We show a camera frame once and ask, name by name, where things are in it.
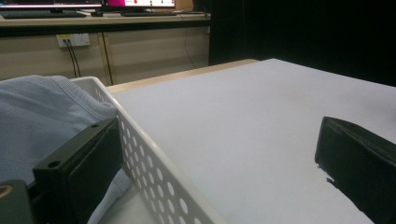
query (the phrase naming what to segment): monitor screen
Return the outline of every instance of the monitor screen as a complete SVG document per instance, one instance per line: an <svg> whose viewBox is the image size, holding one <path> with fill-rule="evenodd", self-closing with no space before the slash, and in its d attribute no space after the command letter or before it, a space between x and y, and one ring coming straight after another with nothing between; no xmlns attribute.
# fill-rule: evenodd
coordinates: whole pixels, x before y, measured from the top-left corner
<svg viewBox="0 0 396 224"><path fill-rule="evenodd" d="M107 0L108 7L175 8L176 0Z"/></svg>
<svg viewBox="0 0 396 224"><path fill-rule="evenodd" d="M101 6L102 0L0 0L0 9L83 9Z"/></svg>

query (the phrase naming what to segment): power outlet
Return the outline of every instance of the power outlet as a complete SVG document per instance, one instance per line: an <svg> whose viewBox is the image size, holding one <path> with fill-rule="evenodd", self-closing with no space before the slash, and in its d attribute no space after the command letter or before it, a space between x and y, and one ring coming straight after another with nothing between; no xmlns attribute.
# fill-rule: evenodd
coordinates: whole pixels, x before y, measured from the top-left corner
<svg viewBox="0 0 396 224"><path fill-rule="evenodd" d="M60 48L67 48L65 41L70 41L71 46L88 46L91 44L88 34L56 35Z"/></svg>

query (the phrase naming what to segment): gray fabric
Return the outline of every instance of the gray fabric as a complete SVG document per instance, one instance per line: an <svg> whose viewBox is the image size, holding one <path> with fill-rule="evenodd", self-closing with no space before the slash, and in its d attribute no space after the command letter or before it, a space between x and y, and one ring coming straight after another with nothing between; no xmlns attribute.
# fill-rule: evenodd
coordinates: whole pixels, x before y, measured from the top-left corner
<svg viewBox="0 0 396 224"><path fill-rule="evenodd" d="M0 181L34 181L33 167L86 127L116 117L65 77L0 82Z"/></svg>
<svg viewBox="0 0 396 224"><path fill-rule="evenodd" d="M116 176L114 176L113 181L111 181L110 186L107 189L105 197L93 211L91 218L88 220L88 224L98 223L103 217L107 209L113 204L122 194L131 186L131 179L125 172L120 169Z"/></svg>

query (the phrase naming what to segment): table surface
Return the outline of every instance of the table surface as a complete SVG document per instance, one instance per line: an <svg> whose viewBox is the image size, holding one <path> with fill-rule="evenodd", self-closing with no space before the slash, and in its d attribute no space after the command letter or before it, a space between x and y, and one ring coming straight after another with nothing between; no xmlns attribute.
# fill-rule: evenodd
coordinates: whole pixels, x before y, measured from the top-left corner
<svg viewBox="0 0 396 224"><path fill-rule="evenodd" d="M111 93L127 91L133 88L144 87L155 83L175 80L183 77L191 77L207 72L219 71L221 69L232 68L250 63L256 63L256 60L242 60L232 63L223 63L204 68L193 69L189 71L168 74L160 77L152 77L138 81L123 83L119 85L107 87ZM157 220L152 216L146 207L144 199L138 193L136 186L132 185L122 198L115 201L108 209L104 217L100 220L100 224L115 223L134 223L134 224L157 224Z"/></svg>
<svg viewBox="0 0 396 224"><path fill-rule="evenodd" d="M396 142L393 87L267 60L114 96L231 224L373 223L314 156L324 116Z"/></svg>

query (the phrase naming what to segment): perforated basket side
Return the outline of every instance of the perforated basket side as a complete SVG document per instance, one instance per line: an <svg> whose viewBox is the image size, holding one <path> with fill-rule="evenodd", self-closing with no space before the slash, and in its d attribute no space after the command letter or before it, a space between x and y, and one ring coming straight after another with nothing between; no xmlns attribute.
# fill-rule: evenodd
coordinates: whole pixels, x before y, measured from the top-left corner
<svg viewBox="0 0 396 224"><path fill-rule="evenodd" d="M126 167L158 223L225 224L225 219L163 153L96 77L74 82L100 102L118 108Z"/></svg>

